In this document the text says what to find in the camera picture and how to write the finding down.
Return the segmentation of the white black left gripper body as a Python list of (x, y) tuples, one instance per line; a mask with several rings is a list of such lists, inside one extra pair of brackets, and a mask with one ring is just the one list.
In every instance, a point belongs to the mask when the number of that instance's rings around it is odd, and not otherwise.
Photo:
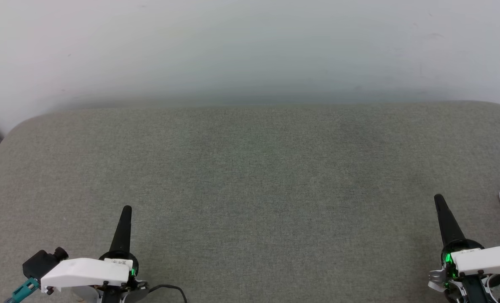
[(149, 284), (137, 278), (134, 255), (108, 252), (99, 259), (63, 260), (40, 280), (40, 291), (69, 288), (80, 303), (138, 303), (149, 295)]

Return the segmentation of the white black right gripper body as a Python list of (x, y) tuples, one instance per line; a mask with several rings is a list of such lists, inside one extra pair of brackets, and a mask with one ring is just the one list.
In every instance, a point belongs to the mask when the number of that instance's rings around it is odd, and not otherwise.
[(430, 271), (428, 286), (449, 303), (500, 303), (493, 289), (500, 277), (500, 246), (485, 249), (470, 239), (454, 240), (441, 251), (441, 269)]

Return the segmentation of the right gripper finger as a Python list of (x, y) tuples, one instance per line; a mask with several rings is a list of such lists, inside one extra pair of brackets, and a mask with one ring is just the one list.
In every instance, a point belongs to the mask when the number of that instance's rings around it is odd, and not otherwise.
[(448, 207), (444, 196), (442, 194), (436, 194), (433, 199), (437, 211), (437, 219), (443, 245), (447, 246), (454, 241), (465, 240), (465, 236), (452, 211)]

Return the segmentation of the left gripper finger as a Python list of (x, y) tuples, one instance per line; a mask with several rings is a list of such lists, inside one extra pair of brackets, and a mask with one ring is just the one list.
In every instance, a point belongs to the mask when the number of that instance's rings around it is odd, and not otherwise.
[(125, 205), (121, 211), (109, 252), (129, 254), (131, 245), (132, 207)]

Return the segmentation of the grey fabric sofa cushion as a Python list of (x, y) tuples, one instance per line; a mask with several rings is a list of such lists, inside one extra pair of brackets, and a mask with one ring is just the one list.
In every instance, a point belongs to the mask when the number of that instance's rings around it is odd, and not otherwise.
[(109, 250), (189, 303), (445, 303), (433, 196), (500, 246), (500, 105), (87, 109), (0, 144), (0, 303), (22, 264)]

